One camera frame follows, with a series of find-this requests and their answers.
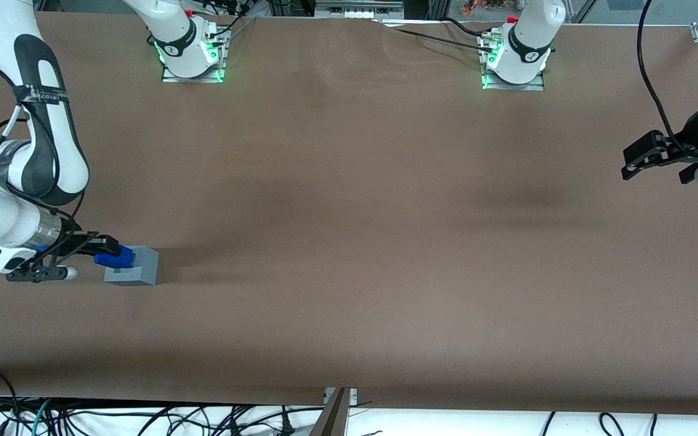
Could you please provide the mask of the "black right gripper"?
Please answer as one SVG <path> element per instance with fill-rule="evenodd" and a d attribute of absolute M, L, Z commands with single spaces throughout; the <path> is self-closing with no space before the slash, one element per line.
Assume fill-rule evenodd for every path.
<path fill-rule="evenodd" d="M 81 269 L 95 264 L 94 255 L 120 253 L 119 241 L 111 236 L 99 236 L 97 231 L 70 231 L 49 248 L 35 254 L 31 259 L 31 270 L 46 268 L 44 260 L 49 256 L 48 266 L 53 269 Z"/>

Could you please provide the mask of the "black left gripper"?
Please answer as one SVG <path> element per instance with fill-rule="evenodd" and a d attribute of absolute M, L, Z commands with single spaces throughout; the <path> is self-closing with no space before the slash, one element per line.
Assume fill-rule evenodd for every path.
<path fill-rule="evenodd" d="M 677 144 L 681 153 L 698 158 L 698 110 L 690 116 L 682 130 L 678 133 L 668 133 L 673 143 Z M 623 181 L 629 181 L 642 170 L 661 166 L 667 152 L 667 141 L 659 130 L 651 130 L 623 151 L 624 166 L 621 168 Z M 691 165 L 679 172 L 679 181 L 682 185 L 693 182 L 698 183 L 698 163 Z"/>

